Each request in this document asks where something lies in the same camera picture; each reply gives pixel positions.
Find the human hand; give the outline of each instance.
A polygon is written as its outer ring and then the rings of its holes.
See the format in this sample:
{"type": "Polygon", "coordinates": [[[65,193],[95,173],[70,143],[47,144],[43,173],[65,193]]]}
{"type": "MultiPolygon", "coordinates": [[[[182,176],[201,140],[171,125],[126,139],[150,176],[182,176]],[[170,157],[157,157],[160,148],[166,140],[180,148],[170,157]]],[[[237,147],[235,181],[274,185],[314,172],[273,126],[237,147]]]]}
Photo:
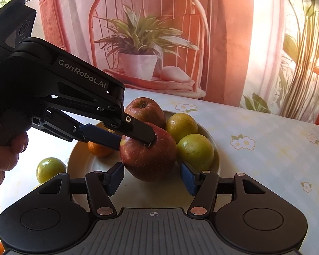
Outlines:
{"type": "Polygon", "coordinates": [[[25,132],[14,138],[10,146],[0,146],[0,185],[5,178],[5,171],[16,166],[19,154],[27,148],[27,144],[28,136],[25,132]]]}

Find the printed backdrop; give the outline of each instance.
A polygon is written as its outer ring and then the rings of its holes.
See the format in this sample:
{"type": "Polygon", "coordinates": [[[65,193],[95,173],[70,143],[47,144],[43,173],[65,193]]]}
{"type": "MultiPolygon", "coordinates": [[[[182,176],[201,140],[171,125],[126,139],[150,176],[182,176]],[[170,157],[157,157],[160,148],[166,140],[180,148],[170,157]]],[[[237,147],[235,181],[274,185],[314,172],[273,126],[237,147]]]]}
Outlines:
{"type": "Polygon", "coordinates": [[[47,41],[127,87],[319,124],[319,0],[39,0],[47,41]]]}

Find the white pot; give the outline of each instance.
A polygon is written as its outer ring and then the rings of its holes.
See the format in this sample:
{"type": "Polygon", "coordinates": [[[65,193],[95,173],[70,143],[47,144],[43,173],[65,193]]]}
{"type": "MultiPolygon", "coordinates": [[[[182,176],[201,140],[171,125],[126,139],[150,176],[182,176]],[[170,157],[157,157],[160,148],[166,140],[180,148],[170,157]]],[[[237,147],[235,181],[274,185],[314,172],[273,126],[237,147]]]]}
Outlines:
{"type": "Polygon", "coordinates": [[[157,62],[156,55],[119,54],[119,58],[127,76],[151,81],[157,62]]]}

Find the red apple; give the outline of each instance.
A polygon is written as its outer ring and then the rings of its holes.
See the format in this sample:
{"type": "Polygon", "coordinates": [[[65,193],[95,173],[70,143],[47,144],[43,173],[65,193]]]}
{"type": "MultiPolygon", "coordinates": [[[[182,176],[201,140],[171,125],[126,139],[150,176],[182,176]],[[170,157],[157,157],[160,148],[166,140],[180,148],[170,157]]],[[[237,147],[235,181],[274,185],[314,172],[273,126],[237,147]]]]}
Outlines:
{"type": "Polygon", "coordinates": [[[126,114],[165,129],[166,119],[163,110],[153,99],[141,97],[134,99],[124,110],[126,114]]]}
{"type": "Polygon", "coordinates": [[[146,122],[155,132],[156,139],[148,147],[125,135],[119,146],[125,168],[137,179],[154,182],[163,179],[174,167],[176,142],[164,129],[146,122]]]}

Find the ribbed surface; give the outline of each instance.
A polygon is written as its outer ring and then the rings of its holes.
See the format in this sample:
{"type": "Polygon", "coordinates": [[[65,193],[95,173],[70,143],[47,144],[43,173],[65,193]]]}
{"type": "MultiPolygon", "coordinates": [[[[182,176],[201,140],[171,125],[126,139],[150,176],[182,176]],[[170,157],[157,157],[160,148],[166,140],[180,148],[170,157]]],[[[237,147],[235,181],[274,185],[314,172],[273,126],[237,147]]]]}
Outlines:
{"type": "MultiPolygon", "coordinates": [[[[7,255],[17,253],[10,251],[7,255]]],[[[90,235],[59,255],[244,255],[214,233],[210,224],[181,209],[124,209],[96,223],[90,235]]],[[[287,255],[298,255],[289,252],[287,255]]]]}

